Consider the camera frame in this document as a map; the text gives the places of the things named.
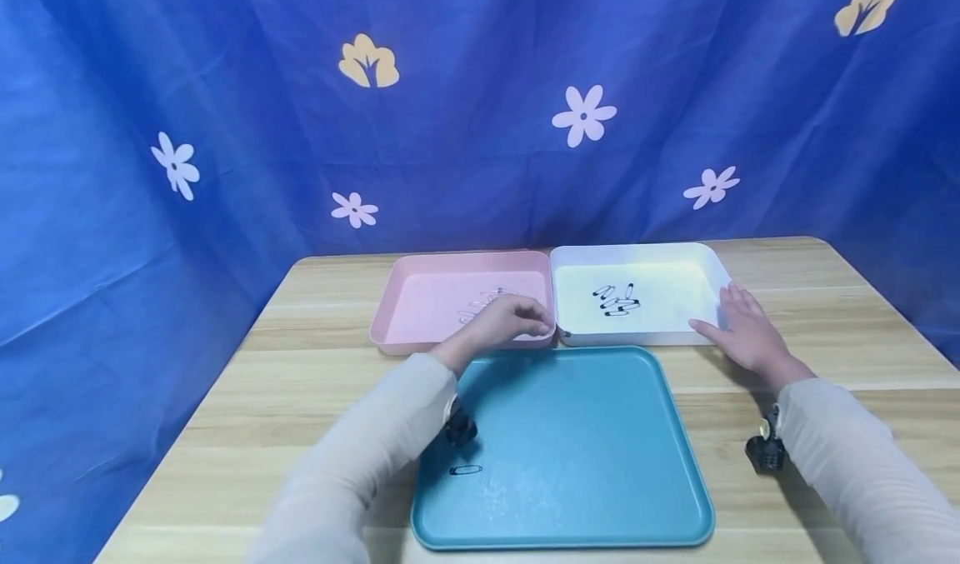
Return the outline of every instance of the left hand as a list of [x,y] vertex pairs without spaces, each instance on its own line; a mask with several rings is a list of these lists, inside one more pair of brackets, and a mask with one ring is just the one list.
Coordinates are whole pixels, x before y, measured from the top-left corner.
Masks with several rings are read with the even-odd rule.
[[543,337],[553,327],[546,308],[536,299],[506,294],[494,299],[463,327],[482,352],[498,348],[521,335]]
[[459,378],[474,357],[521,335],[543,337],[552,327],[550,313],[536,299],[501,295],[453,336],[430,350],[430,354]]

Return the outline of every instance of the hand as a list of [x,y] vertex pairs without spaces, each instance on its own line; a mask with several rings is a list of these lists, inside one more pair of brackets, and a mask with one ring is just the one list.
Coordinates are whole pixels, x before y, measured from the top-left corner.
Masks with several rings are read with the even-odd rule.
[[477,349],[487,351],[521,335],[545,336],[552,327],[550,314],[536,299],[508,293],[487,304],[463,330]]
[[552,327],[553,319],[536,299],[501,295],[430,354],[459,378],[474,357],[521,335],[545,336]]
[[790,382],[815,376],[807,364],[790,354],[757,298],[737,282],[721,288],[720,310],[727,318],[726,331],[696,319],[690,320],[690,327],[741,367],[762,376],[775,392]]

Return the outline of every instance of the tray rim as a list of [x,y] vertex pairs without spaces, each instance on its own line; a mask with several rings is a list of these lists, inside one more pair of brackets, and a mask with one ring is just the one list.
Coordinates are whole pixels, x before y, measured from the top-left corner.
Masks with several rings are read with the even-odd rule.
[[383,284],[383,288],[380,291],[380,298],[377,300],[377,307],[373,310],[373,316],[371,317],[371,323],[367,326],[367,339],[370,339],[370,342],[377,346],[381,352],[387,356],[411,356],[412,354],[417,354],[419,352],[429,351],[431,348],[434,348],[440,342],[404,342],[404,343],[391,343],[391,342],[378,342],[377,339],[373,338],[373,323],[377,320],[380,310],[383,307],[384,298],[387,295],[387,291],[390,288],[390,282],[394,279],[394,275],[397,274],[397,268],[402,266],[402,262],[409,262],[411,260],[419,259],[434,259],[434,258],[447,258],[450,256],[501,256],[506,254],[535,254],[534,258],[537,260],[545,260],[545,290],[547,295],[548,304],[544,304],[547,311],[550,312],[551,316],[554,318],[553,325],[551,325],[550,332],[547,336],[543,338],[528,339],[525,342],[511,342],[507,347],[510,349],[541,349],[548,347],[554,343],[554,338],[557,335],[558,325],[557,325],[557,297],[554,292],[553,285],[553,269],[550,267],[550,256],[549,254],[543,252],[543,250],[538,249],[504,249],[504,250],[472,250],[472,251],[451,251],[451,252],[425,252],[425,253],[416,253],[416,254],[404,254],[400,256],[397,260],[393,261],[393,264],[390,266],[390,272],[387,273],[387,280]]
[[[555,302],[555,313],[556,313],[556,323],[557,323],[557,334],[560,337],[560,341],[564,345],[569,345],[570,347],[603,347],[603,346],[613,346],[613,345],[637,345],[637,346],[657,346],[657,345],[712,345],[713,342],[710,342],[709,339],[701,337],[698,332],[690,328],[680,328],[680,329],[671,329],[668,331],[657,330],[657,331],[610,331],[610,332],[576,332],[567,329],[563,325],[563,320],[561,318],[561,307],[560,307],[560,292],[557,288],[557,270],[563,267],[575,267],[575,266],[588,266],[588,265],[566,265],[566,266],[555,266],[554,265],[554,253],[571,250],[593,250],[593,249],[606,249],[606,248],[615,248],[615,247],[625,247],[625,248],[643,248],[643,247],[695,247],[703,253],[706,253],[708,258],[717,262],[719,265],[720,272],[724,275],[727,281],[732,280],[730,272],[727,270],[727,266],[720,259],[720,255],[716,252],[715,249],[708,246],[705,242],[649,242],[649,243],[602,243],[596,244],[596,246],[558,246],[550,250],[550,278],[553,282],[553,293],[554,293],[554,302]],[[630,265],[633,262],[622,262],[623,266]],[[606,262],[599,263],[596,266],[621,266],[620,262]]]
[[[716,507],[713,505],[713,497],[710,496],[709,488],[707,487],[707,481],[703,478],[703,470],[700,467],[700,461],[697,459],[697,454],[693,449],[693,444],[690,442],[689,433],[687,432],[687,425],[683,423],[683,417],[681,417],[680,408],[677,407],[677,401],[674,399],[673,390],[670,387],[670,383],[666,378],[666,372],[663,370],[663,363],[659,361],[659,358],[651,350],[643,347],[642,345],[601,345],[601,346],[588,346],[588,347],[567,347],[567,348],[557,348],[550,350],[543,350],[544,352],[550,351],[550,353],[555,354],[557,357],[575,357],[580,353],[587,352],[634,352],[639,356],[649,360],[652,364],[655,364],[657,370],[657,381],[658,385],[666,393],[667,408],[669,410],[668,414],[672,415],[678,422],[680,422],[680,433],[678,436],[683,439],[683,445],[686,446],[686,452],[690,457],[690,463],[692,464],[691,477],[694,477],[694,480],[702,488],[703,498],[705,498],[705,503],[703,505],[706,509],[705,518],[707,519],[707,524],[703,528],[702,535],[698,535],[693,541],[680,541],[680,542],[594,542],[594,543],[549,543],[542,545],[533,545],[533,544],[461,544],[451,547],[449,545],[443,545],[441,543],[436,543],[431,539],[424,536],[421,527],[418,525],[417,512],[418,512],[418,503],[421,502],[421,494],[417,491],[417,484],[419,483],[419,477],[421,476],[421,471],[417,469],[417,475],[414,482],[414,496],[410,503],[410,530],[414,537],[417,539],[417,543],[421,544],[425,549],[428,549],[431,552],[532,552],[532,551],[544,551],[544,550],[562,550],[562,551],[576,551],[576,550],[637,550],[637,549],[693,549],[694,547],[700,547],[703,544],[706,544],[710,538],[713,537],[713,533],[716,531]],[[509,356],[511,353],[518,353],[529,357],[529,354],[523,353],[523,350],[498,350],[491,352],[485,356],[476,358],[472,362],[492,362],[497,360],[499,357]]]

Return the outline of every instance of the plastic tray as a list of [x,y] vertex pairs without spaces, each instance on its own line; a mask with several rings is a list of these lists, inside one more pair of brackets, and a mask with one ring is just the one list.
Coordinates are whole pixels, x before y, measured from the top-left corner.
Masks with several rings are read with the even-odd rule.
[[707,488],[657,358],[639,347],[507,352],[460,381],[478,435],[424,452],[411,512],[434,551],[687,547]]
[[688,320],[725,326],[730,275],[702,243],[558,247],[550,265],[568,345],[707,345]]
[[[537,251],[404,256],[394,263],[370,326],[385,354],[409,356],[453,335],[500,293],[536,298],[554,313],[550,259]],[[509,347],[550,345],[521,336]]]

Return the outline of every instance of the blue backdrop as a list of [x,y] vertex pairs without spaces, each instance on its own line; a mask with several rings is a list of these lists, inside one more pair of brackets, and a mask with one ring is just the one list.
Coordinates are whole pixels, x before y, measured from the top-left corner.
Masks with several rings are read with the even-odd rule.
[[90,562],[311,254],[813,235],[957,361],[958,17],[0,0],[0,562]]

